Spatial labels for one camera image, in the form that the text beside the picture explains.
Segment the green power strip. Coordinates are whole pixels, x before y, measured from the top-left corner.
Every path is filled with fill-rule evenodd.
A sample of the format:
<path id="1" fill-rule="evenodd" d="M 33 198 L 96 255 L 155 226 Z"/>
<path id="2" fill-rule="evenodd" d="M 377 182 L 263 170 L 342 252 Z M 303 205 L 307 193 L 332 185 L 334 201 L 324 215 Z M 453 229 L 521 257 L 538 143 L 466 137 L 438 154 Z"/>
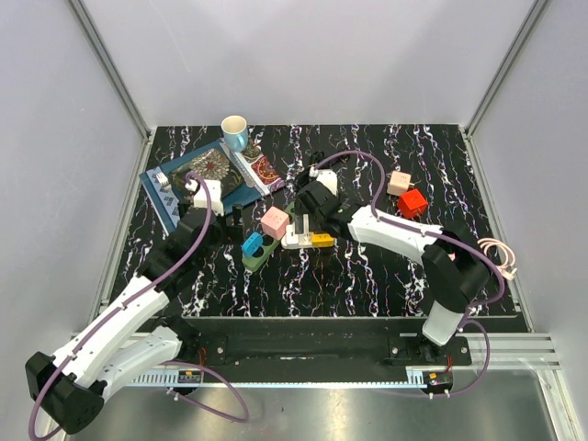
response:
<path id="1" fill-rule="evenodd" d="M 281 209 L 285 211 L 289 215 L 289 224 L 292 222 L 292 218 L 294 215 L 294 203 L 291 202 L 285 208 Z M 257 250 L 257 252 L 252 257 L 245 257 L 243 255 L 242 262 L 243 266 L 251 271 L 256 272 L 261 268 L 261 266 L 267 261 L 267 259 L 274 253 L 277 247 L 281 244 L 281 239 L 274 240 L 270 236 L 263 233 L 263 244 Z"/>

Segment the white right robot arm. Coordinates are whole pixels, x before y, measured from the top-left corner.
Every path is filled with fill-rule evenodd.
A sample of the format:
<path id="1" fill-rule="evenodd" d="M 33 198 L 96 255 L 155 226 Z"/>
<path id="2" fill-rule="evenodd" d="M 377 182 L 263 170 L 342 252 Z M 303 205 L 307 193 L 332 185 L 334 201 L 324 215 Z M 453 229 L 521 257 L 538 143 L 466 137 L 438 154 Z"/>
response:
<path id="1" fill-rule="evenodd" d="M 449 341 L 490 278 L 477 249 L 441 226 L 398 218 L 369 205 L 344 203 L 317 180 L 300 188 L 295 212 L 308 215 L 334 238 L 375 245 L 420 265 L 434 300 L 417 353 L 432 365 L 448 356 Z"/>

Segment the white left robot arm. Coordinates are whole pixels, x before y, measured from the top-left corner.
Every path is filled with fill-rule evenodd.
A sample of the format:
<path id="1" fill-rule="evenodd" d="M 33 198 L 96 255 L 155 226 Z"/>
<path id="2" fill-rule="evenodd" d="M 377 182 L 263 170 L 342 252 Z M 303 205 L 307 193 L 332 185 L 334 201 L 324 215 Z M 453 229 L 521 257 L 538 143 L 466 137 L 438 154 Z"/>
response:
<path id="1" fill-rule="evenodd" d="M 178 226 L 155 245 L 128 286 L 82 332 L 51 355 L 35 353 L 25 365 L 34 401 L 28 434 L 44 411 L 68 434 L 86 428 L 106 401 L 160 364 L 200 369 L 221 365 L 228 339 L 203 334 L 179 316 L 159 319 L 140 341 L 124 343 L 156 312 L 194 284 L 204 260 L 225 244 L 243 241 L 241 207 L 231 216 L 190 208 Z"/>

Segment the blue plug adapter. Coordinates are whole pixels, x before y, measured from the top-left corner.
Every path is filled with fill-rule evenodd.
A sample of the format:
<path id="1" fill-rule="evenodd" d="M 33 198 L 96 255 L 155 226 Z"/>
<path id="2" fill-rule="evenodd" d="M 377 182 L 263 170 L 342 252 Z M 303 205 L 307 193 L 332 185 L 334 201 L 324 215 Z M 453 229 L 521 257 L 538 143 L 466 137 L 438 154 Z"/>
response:
<path id="1" fill-rule="evenodd" d="M 250 234 L 242 244 L 242 252 L 245 257 L 252 257 L 263 244 L 263 235 L 259 232 Z"/>

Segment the pink cube socket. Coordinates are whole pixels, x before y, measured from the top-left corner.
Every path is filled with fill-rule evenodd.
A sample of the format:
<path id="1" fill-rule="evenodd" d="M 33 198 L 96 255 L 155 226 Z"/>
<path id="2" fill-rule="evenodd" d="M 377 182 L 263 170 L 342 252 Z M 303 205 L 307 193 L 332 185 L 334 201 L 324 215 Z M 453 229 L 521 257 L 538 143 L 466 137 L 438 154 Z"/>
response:
<path id="1" fill-rule="evenodd" d="M 274 240 L 280 240 L 289 225 L 289 215 L 277 207 L 272 206 L 261 218 L 262 231 Z"/>

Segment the yellow cube socket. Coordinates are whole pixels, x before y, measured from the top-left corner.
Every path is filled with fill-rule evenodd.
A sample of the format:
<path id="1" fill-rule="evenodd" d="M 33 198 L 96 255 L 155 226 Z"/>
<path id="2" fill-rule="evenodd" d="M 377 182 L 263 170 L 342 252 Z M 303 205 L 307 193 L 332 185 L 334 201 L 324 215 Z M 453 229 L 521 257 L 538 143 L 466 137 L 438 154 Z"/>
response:
<path id="1" fill-rule="evenodd" d="M 334 246 L 335 239 L 326 232 L 313 232 L 311 234 L 311 245 L 314 248 L 327 248 Z"/>

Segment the white triangular power strip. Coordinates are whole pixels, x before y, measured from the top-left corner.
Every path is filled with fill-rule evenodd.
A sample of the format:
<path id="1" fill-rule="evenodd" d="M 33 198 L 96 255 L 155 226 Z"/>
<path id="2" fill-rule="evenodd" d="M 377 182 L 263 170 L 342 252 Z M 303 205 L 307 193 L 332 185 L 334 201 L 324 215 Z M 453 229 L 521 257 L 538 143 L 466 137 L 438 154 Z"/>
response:
<path id="1" fill-rule="evenodd" d="M 286 250 L 299 250 L 312 248 L 312 232 L 306 224 L 302 225 L 301 232 L 296 231 L 296 224 L 291 223 L 286 228 L 285 235 L 281 238 L 281 246 Z"/>

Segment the red cube socket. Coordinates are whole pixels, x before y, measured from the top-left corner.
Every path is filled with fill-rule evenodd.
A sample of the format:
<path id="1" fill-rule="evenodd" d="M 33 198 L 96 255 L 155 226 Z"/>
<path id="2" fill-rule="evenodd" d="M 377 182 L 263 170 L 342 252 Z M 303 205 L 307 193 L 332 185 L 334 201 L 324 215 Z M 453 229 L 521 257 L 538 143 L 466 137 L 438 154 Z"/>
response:
<path id="1" fill-rule="evenodd" d="M 421 216 L 428 207 L 428 202 L 418 189 L 409 190 L 399 196 L 398 209 L 408 220 Z"/>

